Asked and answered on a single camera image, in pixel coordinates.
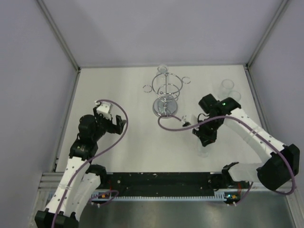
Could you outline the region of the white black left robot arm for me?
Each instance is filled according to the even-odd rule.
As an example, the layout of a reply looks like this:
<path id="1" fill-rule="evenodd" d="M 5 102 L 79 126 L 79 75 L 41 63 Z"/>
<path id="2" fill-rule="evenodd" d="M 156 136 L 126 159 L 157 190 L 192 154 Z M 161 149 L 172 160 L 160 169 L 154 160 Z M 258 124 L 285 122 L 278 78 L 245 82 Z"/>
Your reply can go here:
<path id="1" fill-rule="evenodd" d="M 128 121 L 119 115 L 113 123 L 112 107 L 109 101 L 98 101 L 93 114 L 80 118 L 60 183 L 49 203 L 35 215 L 38 228 L 77 228 L 92 193 L 107 185 L 105 167 L 92 164 L 99 156 L 97 142 L 106 133 L 123 137 L 128 127 Z"/>

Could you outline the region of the clear ribbed wine glass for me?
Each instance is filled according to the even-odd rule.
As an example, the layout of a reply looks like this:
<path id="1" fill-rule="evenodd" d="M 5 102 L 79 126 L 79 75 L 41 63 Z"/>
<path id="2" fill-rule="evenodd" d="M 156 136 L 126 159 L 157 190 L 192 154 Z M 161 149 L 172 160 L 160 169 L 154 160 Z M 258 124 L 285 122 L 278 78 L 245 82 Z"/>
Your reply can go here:
<path id="1" fill-rule="evenodd" d="M 197 155 L 199 157 L 205 158 L 208 157 L 211 150 L 211 145 L 203 146 L 201 141 L 197 142 Z"/>

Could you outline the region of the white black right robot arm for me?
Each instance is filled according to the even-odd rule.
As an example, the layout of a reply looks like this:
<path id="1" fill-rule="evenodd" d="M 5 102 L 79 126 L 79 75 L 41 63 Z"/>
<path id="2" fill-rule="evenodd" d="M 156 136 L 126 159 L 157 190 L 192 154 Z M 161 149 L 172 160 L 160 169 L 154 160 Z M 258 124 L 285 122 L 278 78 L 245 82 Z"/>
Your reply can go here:
<path id="1" fill-rule="evenodd" d="M 260 163 L 232 162 L 222 169 L 222 183 L 233 188 L 239 181 L 259 182 L 271 191 L 276 191 L 287 181 L 292 181 L 299 173 L 300 150 L 294 145 L 286 145 L 275 139 L 255 123 L 231 97 L 222 101 L 212 94 L 202 97 L 199 106 L 206 114 L 205 120 L 192 133 L 206 147 L 217 139 L 218 129 L 226 125 L 239 135 L 258 155 Z"/>

